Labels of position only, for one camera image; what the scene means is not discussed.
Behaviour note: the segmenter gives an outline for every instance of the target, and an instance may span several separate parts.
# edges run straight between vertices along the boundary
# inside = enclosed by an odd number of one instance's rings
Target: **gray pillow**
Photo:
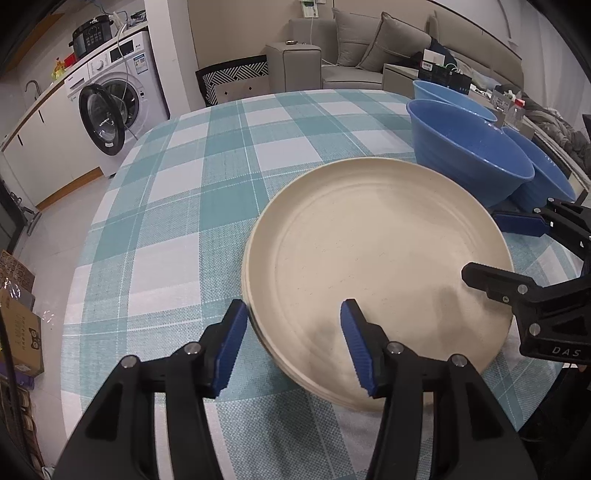
[[[355,67],[375,36],[379,18],[350,14],[333,8],[339,44],[337,65]]]
[[[386,12],[382,12],[373,42],[369,45],[357,68],[381,72],[385,63],[407,59],[418,51],[429,48],[431,37]]]

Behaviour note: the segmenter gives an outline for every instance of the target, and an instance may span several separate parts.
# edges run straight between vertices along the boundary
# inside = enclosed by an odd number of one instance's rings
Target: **plaid tablecloth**
[[[268,95],[183,115],[140,138],[96,212],[72,282],[61,362],[68,434],[124,355],[171,354],[241,296],[246,240],[280,188],[341,158],[414,162],[407,101],[374,90]],[[505,239],[516,271],[540,285],[580,269],[548,237]],[[521,357],[518,345],[513,325],[484,373],[516,428],[560,369]],[[226,479],[364,478],[379,426],[375,414],[295,385],[250,326],[228,388],[206,410]],[[161,397],[156,419],[162,478],[171,478]],[[423,478],[430,445],[423,443]]]

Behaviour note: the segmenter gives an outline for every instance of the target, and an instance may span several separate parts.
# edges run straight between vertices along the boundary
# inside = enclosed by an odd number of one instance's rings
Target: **label sticker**
[[[146,55],[142,53],[134,57],[135,71],[137,73],[146,72],[148,70],[148,62],[146,62]]]

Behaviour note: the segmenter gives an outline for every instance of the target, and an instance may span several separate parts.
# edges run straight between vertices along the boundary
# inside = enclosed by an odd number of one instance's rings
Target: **blue gripper pad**
[[[540,216],[495,212],[492,214],[492,219],[501,229],[501,232],[528,236],[542,236],[550,232],[550,226]]]
[[[224,338],[215,359],[215,374],[212,382],[212,390],[216,397],[228,386],[248,322],[248,308],[246,304],[242,300],[234,301],[239,301],[240,306],[234,314],[232,326],[228,330],[228,334]]]
[[[340,305],[340,327],[343,330],[359,383],[372,397],[377,391],[374,363],[347,300]]]

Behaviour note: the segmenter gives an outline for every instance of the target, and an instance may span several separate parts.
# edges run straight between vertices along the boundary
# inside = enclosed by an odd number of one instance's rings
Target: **beige plate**
[[[355,375],[341,302],[356,299],[369,322],[419,355],[463,353],[482,371],[512,315],[464,285],[471,261],[513,271],[474,197],[419,165],[353,158],[308,172],[267,205],[246,246],[242,293],[259,339],[294,381],[336,404],[379,410]]]

